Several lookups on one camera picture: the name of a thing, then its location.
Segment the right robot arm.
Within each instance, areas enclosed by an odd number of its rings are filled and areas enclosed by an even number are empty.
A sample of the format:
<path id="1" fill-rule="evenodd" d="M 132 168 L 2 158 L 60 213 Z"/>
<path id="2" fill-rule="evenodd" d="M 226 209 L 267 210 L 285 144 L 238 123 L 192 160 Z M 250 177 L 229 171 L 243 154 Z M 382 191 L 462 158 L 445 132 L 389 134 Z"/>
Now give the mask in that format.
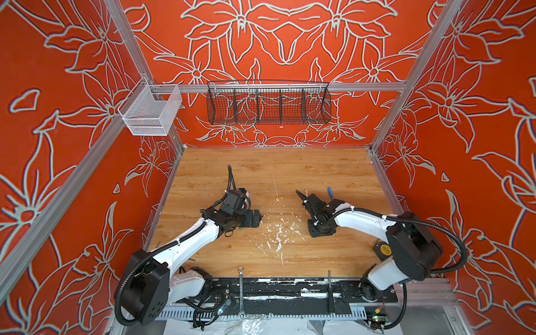
<path id="1" fill-rule="evenodd" d="M 468 260 L 468 250 L 460 237 L 441 226 L 419 220 L 411 212 L 386 215 L 338 199 L 326 203 L 314 194 L 304 195 L 300 191 L 296 194 L 311 216 L 308 220 L 311 237 L 332 236 L 337 228 L 350 228 L 371 235 L 390 248 L 391 255 L 369 268 L 360 279 L 358 292 L 368 302 L 377 301 L 381 293 L 394 284 L 423 281 L 433 274 L 456 272 Z M 457 245 L 460 258 L 455 264 L 435 268 L 443 254 L 443 247 L 432 230 L 446 235 Z"/>

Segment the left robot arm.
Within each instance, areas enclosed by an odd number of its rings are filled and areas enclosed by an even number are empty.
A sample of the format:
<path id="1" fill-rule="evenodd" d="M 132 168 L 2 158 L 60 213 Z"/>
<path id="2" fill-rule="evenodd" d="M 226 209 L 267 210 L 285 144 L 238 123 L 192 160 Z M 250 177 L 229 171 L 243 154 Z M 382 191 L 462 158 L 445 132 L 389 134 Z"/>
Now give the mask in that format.
<path id="1" fill-rule="evenodd" d="M 123 326 L 147 325 L 170 303 L 182 302 L 200 314 L 219 315 L 231 297 L 223 290 L 210 288 L 211 276 L 198 267 L 181 268 L 193 255 L 219 237 L 240 228 L 258 228 L 262 216 L 252 209 L 244 188 L 237 188 L 233 170 L 221 199 L 201 209 L 199 219 L 173 241 L 152 251 L 140 249 L 129 259 L 114 292 L 114 316 Z"/>

